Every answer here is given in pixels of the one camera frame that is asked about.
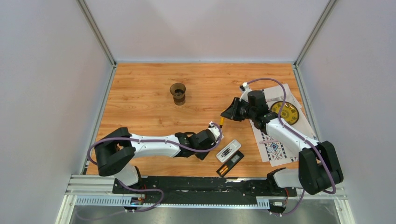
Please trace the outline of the yellow handled screwdriver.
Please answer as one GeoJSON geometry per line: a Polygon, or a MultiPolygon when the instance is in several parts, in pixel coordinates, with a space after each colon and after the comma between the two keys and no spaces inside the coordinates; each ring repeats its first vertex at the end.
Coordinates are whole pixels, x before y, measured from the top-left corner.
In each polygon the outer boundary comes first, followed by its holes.
{"type": "Polygon", "coordinates": [[[220,129],[223,127],[224,122],[225,122],[225,118],[224,117],[220,117],[220,122],[219,122],[220,129]]]}

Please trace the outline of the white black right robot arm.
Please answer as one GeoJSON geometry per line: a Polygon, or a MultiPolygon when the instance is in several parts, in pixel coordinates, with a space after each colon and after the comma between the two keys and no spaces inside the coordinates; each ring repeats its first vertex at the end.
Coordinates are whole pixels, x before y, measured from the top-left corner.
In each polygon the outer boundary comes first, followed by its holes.
{"type": "Polygon", "coordinates": [[[262,91],[248,91],[245,95],[247,99],[235,97],[221,116],[234,121],[248,119],[257,129],[298,154],[297,169],[280,168],[268,173],[267,191],[276,196],[285,188],[294,187],[310,195],[334,194],[336,185],[344,181],[334,145],[309,138],[287,124],[278,112],[270,110],[262,91]]]}

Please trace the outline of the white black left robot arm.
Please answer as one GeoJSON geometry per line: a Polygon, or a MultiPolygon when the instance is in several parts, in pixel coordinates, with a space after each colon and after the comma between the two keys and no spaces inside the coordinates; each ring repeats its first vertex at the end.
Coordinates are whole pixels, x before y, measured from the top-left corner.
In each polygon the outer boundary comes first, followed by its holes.
{"type": "Polygon", "coordinates": [[[132,194],[141,191],[143,182],[140,171],[129,162],[133,158],[168,156],[188,158],[196,156],[203,160],[210,151],[219,146],[223,133],[224,117],[220,123],[210,122],[200,131],[178,132],[168,136],[141,136],[121,127],[93,143],[87,152],[88,160],[97,166],[100,176],[113,176],[132,194]]]}

